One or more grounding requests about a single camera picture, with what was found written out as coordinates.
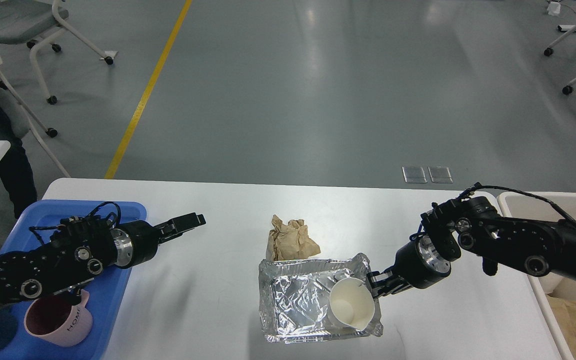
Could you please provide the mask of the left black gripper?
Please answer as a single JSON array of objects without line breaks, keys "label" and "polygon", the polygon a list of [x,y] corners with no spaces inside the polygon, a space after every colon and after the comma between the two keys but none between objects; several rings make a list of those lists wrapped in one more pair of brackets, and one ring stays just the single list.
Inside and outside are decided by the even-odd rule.
[{"label": "left black gripper", "polygon": [[120,269],[128,269],[153,259],[159,243],[181,237],[184,233],[205,225],[203,214],[196,212],[177,216],[153,227],[138,219],[117,225],[110,230],[116,259],[112,262]]}]

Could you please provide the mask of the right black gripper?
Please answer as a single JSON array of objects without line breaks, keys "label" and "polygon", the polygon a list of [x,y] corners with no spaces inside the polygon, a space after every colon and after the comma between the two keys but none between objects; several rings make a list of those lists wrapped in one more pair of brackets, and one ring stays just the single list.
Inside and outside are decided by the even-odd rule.
[{"label": "right black gripper", "polygon": [[[396,282],[396,276],[406,282]],[[439,255],[427,235],[409,241],[395,255],[393,272],[372,271],[366,275],[373,299],[411,289],[427,289],[451,275],[451,263]]]}]

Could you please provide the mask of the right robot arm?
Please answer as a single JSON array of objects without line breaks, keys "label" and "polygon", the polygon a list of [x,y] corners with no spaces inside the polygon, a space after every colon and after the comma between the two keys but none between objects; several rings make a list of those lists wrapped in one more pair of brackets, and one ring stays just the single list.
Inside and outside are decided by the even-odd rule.
[{"label": "right robot arm", "polygon": [[463,250],[481,257],[488,276],[505,265],[533,277],[554,273],[576,281],[576,219],[557,203],[525,191],[518,194],[545,202],[560,219],[502,216],[486,197],[474,196],[484,188],[477,182],[455,198],[432,203],[394,264],[366,276],[372,298],[427,289],[450,275],[451,263]]}]

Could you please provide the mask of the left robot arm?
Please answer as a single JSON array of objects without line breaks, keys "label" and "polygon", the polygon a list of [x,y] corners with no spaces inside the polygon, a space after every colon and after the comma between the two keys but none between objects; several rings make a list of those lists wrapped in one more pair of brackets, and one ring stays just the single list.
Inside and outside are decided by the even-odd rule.
[{"label": "left robot arm", "polygon": [[206,224],[203,214],[188,213],[157,225],[136,219],[121,222],[121,207],[107,215],[100,203],[89,214],[63,218],[50,226],[48,243],[29,251],[0,254],[0,310],[75,289],[115,266],[128,269],[155,256],[161,244]]}]

